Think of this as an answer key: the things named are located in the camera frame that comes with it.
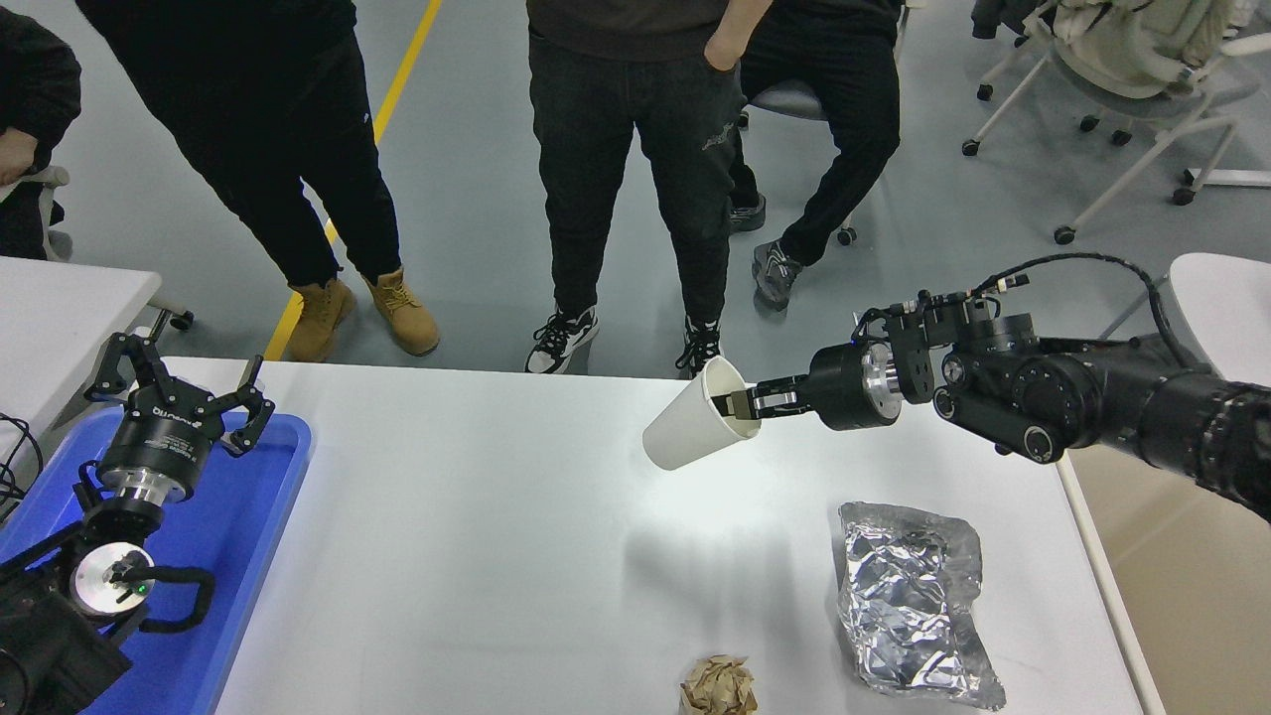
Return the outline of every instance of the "black jeans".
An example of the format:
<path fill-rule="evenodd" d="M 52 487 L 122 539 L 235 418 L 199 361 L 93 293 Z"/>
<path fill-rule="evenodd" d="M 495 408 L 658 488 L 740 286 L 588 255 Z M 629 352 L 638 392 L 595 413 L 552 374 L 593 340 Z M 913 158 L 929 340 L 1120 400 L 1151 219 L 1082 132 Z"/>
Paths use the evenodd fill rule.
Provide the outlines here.
<path fill-rule="evenodd" d="M 291 284 L 334 277 L 336 255 L 301 179 L 323 201 L 348 258 L 372 282 L 402 265 L 380 175 L 362 53 L 352 33 L 316 56 L 258 72 L 132 72 L 189 164 L 252 230 Z"/>
<path fill-rule="evenodd" d="M 700 55 L 669 62 L 601 60 L 533 29 L 530 72 L 559 309 L 577 315 L 596 304 L 634 126 L 671 232 L 685 312 L 718 319 L 728 271 L 731 135 L 742 105 L 736 72 L 717 71 Z"/>
<path fill-rule="evenodd" d="M 821 102 L 839 149 L 803 216 L 782 234 L 782 249 L 805 265 L 825 254 L 830 234 L 869 192 L 900 146 L 900 80 L 892 47 L 896 28 L 871 13 L 808 13 L 777 3 L 755 28 L 741 62 L 741 90 L 754 98 L 798 79 Z M 756 206 L 755 173 L 736 140 L 736 206 Z"/>
<path fill-rule="evenodd" d="M 39 216 L 39 183 L 20 183 L 0 203 L 0 255 L 44 259 L 44 221 Z"/>

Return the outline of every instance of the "shoelace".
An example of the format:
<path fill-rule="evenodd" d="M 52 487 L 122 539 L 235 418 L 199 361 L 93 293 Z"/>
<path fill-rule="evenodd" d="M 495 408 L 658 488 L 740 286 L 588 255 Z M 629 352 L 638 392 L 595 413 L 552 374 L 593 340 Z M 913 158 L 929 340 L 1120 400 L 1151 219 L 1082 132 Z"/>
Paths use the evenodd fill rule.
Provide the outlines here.
<path fill-rule="evenodd" d="M 719 354 L 719 323 L 708 323 L 704 326 L 690 324 L 688 344 L 684 345 L 684 353 L 675 362 L 675 367 L 680 371 L 691 367 L 693 372 L 698 372 L 716 354 Z"/>
<path fill-rule="evenodd" d="M 414 304 L 414 295 L 411 295 L 411 288 L 408 288 L 405 283 L 391 284 L 381 290 L 388 292 L 388 295 L 384 296 L 384 306 L 388 307 L 389 311 Z"/>
<path fill-rule="evenodd" d="M 535 349 L 559 357 L 569 340 L 569 319 L 561 312 L 553 312 L 548 317 L 548 324 L 534 330 L 534 339 L 539 340 Z"/>
<path fill-rule="evenodd" d="M 300 296 L 300 316 L 310 316 L 318 321 L 327 320 L 327 311 L 330 309 L 330 292 L 323 291 L 320 296 Z"/>
<path fill-rule="evenodd" d="M 770 267 L 775 267 L 783 278 L 791 277 L 791 265 L 794 262 L 791 260 L 791 258 L 782 250 L 780 244 L 773 245 L 771 249 L 768 250 L 768 264 Z"/>

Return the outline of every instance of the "gray floor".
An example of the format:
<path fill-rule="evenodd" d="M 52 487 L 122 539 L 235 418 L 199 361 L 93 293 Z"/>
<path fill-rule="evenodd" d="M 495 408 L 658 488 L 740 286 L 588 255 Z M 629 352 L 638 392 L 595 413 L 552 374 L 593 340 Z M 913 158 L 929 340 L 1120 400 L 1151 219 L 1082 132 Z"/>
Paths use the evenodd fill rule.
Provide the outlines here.
<path fill-rule="evenodd" d="M 75 260 L 163 274 L 165 293 L 198 315 L 191 331 L 165 337 L 167 353 L 263 351 L 290 295 L 263 250 L 183 161 L 72 4 L 6 5 L 57 32 L 85 67 L 84 114 L 56 155 L 72 171 L 60 199 L 76 240 Z M 858 210 L 860 241 L 831 245 L 799 277 L 784 314 L 754 304 L 750 250 L 797 216 L 833 146 L 824 124 L 751 112 L 747 156 L 768 194 L 769 216 L 764 229 L 733 236 L 723 317 L 724 351 L 747 378 L 806 371 L 816 348 L 846 337 L 853 311 L 921 287 L 965 288 L 998 268 L 1057 250 L 1051 230 L 1148 146 L 1146 132 L 1124 149 L 1108 144 L 1111 127 L 1079 133 L 1077 121 L 1091 107 L 1052 74 L 977 157 L 961 156 L 962 138 L 996 105 L 975 99 L 976 79 L 1010 42 L 1008 32 L 995 41 L 972 39 L 971 5 L 947 0 L 914 13 L 901 58 L 901 147 Z M 383 99 L 426 6 L 423 0 L 360 4 L 372 105 Z M 362 304 L 341 328 L 333 362 L 478 371 L 522 366 L 530 334 L 552 309 L 525 24 L 521 5 L 508 0 L 445 3 L 380 146 L 408 278 L 441 323 L 441 345 L 423 359 L 400 352 L 365 290 L 355 286 Z M 1266 27 L 1260 22 L 1252 29 Z M 1271 77 L 1271 57 L 1260 61 Z M 1026 69 L 998 83 L 998 102 Z M 1271 95 L 1263 88 L 1235 112 L 1244 122 L 1224 164 L 1271 169 Z M 1167 151 L 1070 248 L 1122 255 L 1158 274 L 1190 250 L 1271 260 L 1271 192 L 1215 187 L 1187 207 L 1166 202 L 1178 171 L 1197 164 L 1215 140 L 1201 135 Z M 1008 309 L 1032 311 L 1046 334 L 1096 334 L 1139 290 L 1129 273 L 1084 262 L 1035 271 L 1032 278 L 1032 286 L 1008 296 Z M 600 293 L 602 329 L 588 359 L 571 372 L 675 377 L 683 307 L 638 147 L 619 194 Z M 1149 325 L 1145 314 L 1130 323 L 1131 329 Z"/>

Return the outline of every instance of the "hand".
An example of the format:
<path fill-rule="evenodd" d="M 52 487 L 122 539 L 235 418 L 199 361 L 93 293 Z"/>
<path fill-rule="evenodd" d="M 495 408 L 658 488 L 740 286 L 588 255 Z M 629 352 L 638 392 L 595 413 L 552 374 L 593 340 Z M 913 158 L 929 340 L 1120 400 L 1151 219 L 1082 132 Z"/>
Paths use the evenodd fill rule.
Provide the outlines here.
<path fill-rule="evenodd" d="M 745 47 L 731 47 L 727 41 L 721 39 L 719 33 L 716 33 L 707 41 L 707 48 L 703 55 L 705 55 L 708 65 L 721 72 L 727 72 L 737 66 L 737 60 L 741 58 L 744 50 Z"/>
<path fill-rule="evenodd" d="M 8 185 L 36 163 L 39 141 L 24 131 L 9 127 L 0 133 L 0 185 Z"/>

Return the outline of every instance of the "crumpled brown paper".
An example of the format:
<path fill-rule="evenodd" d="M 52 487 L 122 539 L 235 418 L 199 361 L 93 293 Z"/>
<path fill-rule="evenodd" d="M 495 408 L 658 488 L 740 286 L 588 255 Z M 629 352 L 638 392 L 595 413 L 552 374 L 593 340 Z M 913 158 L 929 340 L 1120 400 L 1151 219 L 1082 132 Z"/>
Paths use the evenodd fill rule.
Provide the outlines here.
<path fill-rule="evenodd" d="M 745 658 L 703 658 L 680 683 L 680 715 L 750 715 L 759 710 Z"/>

